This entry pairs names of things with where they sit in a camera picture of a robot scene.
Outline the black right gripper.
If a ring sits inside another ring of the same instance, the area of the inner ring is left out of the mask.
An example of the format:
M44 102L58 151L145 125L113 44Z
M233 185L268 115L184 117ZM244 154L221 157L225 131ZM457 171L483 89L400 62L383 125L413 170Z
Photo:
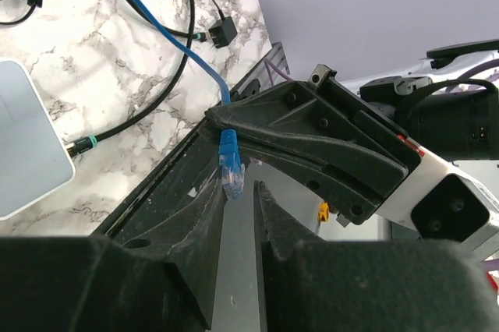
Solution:
M243 155L278 169L353 224L369 219L422 160L407 133L318 65L304 82L281 83L210 108L204 135L235 130Z

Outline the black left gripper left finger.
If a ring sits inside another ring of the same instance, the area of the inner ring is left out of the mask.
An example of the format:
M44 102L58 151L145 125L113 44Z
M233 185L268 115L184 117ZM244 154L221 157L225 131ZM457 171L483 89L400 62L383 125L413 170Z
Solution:
M2 330L209 329L224 205L214 180L123 244L103 235L3 238Z

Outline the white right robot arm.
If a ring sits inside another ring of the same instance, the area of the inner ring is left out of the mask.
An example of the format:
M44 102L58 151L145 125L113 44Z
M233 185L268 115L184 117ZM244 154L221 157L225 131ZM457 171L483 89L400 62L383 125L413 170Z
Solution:
M206 113L222 178L240 151L307 187L343 225L379 215L416 232L328 242L253 187L262 331L495 331L498 200L457 161L498 158L498 42L428 51L403 72L339 83L319 65Z

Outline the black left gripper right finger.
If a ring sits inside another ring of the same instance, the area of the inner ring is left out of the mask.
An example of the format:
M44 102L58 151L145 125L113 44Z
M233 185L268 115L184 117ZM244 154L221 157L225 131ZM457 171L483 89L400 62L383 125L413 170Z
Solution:
M253 186L264 331L495 331L485 270L445 240L329 242Z

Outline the white grey small switch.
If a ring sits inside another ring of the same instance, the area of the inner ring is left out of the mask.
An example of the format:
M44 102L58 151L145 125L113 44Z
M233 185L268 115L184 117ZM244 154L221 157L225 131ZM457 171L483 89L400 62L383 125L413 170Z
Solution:
M1 219L71 182L76 169L27 69L1 59Z

